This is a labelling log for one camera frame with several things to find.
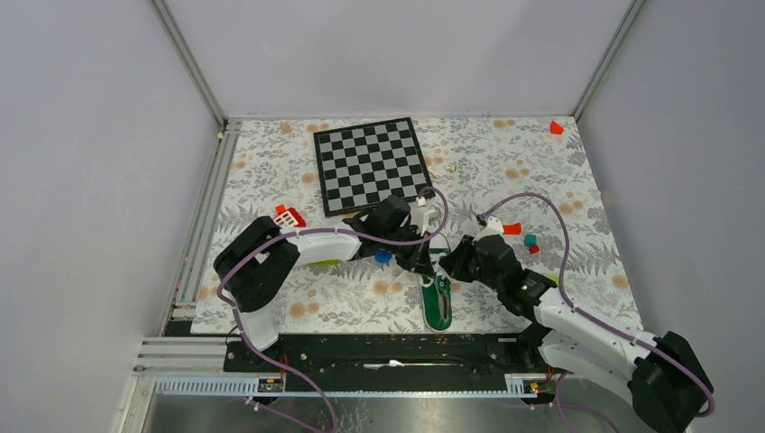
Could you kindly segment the green canvas sneaker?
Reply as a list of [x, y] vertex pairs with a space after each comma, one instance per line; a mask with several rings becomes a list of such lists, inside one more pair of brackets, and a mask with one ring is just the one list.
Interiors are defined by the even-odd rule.
[[451, 281], [438, 264], [450, 252], [442, 234], [418, 248], [415, 272], [420, 277], [421, 310], [426, 327], [434, 332], [445, 332], [452, 324]]

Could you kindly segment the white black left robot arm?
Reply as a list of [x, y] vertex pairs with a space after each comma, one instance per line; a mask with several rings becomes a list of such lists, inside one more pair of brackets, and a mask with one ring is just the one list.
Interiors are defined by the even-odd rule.
[[389, 196], [333, 226], [282, 227], [269, 216], [256, 218], [213, 261], [219, 297], [233, 308], [235, 323], [249, 340], [245, 359], [260, 371], [279, 362], [279, 332], [269, 305], [296, 268], [386, 252], [407, 271], [434, 275], [429, 241], [437, 231], [432, 221], [438, 214], [424, 198], [410, 206]]

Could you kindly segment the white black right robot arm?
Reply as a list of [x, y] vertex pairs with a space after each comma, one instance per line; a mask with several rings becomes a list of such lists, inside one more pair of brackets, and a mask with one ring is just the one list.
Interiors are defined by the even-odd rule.
[[684, 337], [656, 336], [583, 310], [556, 282], [523, 267], [499, 235], [466, 235], [439, 265], [453, 280], [482, 283], [530, 321], [517, 348], [526, 370], [549, 365], [583, 376], [631, 404], [656, 432], [683, 432], [710, 408], [714, 388]]

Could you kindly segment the blue plastic cap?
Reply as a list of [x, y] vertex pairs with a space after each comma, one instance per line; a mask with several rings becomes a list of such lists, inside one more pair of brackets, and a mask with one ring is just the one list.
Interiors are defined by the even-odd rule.
[[378, 263], [386, 264], [389, 263], [393, 259], [393, 254], [391, 252], [385, 251], [385, 250], [378, 250], [374, 254], [374, 259]]

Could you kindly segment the red arch block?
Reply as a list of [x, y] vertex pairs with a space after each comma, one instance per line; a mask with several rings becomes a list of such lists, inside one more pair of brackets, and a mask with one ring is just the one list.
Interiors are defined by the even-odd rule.
[[502, 226], [505, 235], [520, 235], [522, 233], [522, 224], [514, 223]]

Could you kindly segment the teal cube block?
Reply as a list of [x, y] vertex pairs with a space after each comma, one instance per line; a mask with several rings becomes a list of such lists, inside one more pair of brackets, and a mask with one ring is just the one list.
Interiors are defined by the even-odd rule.
[[526, 234], [523, 238], [523, 244], [527, 248], [531, 248], [537, 244], [537, 237], [533, 234]]

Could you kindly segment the black grey chessboard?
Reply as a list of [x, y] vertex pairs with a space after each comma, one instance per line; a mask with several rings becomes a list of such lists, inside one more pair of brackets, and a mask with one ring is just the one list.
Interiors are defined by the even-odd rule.
[[432, 185], [411, 118], [313, 134], [326, 217], [358, 212], [390, 195], [413, 201]]

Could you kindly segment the floral table mat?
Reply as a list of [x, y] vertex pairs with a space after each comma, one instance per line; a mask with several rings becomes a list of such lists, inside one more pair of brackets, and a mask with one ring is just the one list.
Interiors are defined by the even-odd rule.
[[[292, 131], [284, 134], [281, 124]], [[561, 135], [547, 118], [417, 118], [414, 128], [428, 165], [456, 166], [432, 178], [449, 204], [442, 232], [451, 245], [491, 210], [537, 237], [530, 254], [509, 236], [521, 263], [550, 277], [565, 275], [567, 294], [589, 311], [630, 326], [641, 322], [601, 194], [576, 123], [562, 117]], [[345, 119], [252, 120], [243, 123], [223, 192], [209, 257], [217, 257], [255, 218], [278, 205], [294, 207], [309, 226], [328, 226], [313, 134], [347, 126]], [[426, 331], [420, 279], [372, 258], [293, 272], [271, 304], [283, 333]]]

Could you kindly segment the stacked colourful toy bricks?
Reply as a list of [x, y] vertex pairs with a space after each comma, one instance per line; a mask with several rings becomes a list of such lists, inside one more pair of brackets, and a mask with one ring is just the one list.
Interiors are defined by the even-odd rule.
[[309, 263], [311, 266], [332, 266], [339, 264], [340, 261], [337, 259], [330, 259], [330, 260], [323, 260], [318, 262]]

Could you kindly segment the small wooden piece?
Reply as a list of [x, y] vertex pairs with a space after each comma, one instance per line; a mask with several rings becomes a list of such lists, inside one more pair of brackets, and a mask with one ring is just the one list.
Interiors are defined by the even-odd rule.
[[429, 175], [433, 178], [441, 177], [441, 176], [449, 176], [452, 173], [456, 172], [456, 166], [452, 164], [446, 164], [446, 165], [428, 165], [427, 171]]

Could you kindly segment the red toy brick window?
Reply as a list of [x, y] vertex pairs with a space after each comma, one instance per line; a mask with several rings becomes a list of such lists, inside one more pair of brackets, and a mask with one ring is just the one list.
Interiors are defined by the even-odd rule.
[[276, 216], [273, 218], [277, 226], [305, 227], [307, 225], [303, 216], [294, 208], [278, 205], [275, 208]]

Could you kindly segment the red wedge block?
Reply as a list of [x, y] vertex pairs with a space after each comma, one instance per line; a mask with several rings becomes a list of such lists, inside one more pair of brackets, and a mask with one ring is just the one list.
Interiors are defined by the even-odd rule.
[[551, 121], [549, 124], [549, 132], [554, 135], [561, 135], [565, 132], [565, 128], [556, 121]]

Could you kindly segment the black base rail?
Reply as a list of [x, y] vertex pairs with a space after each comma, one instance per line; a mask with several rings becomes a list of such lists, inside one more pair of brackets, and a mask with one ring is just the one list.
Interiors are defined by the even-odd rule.
[[265, 349], [225, 345], [223, 373], [160, 379], [158, 392], [205, 396], [508, 396], [553, 393], [560, 371], [516, 334], [287, 334]]

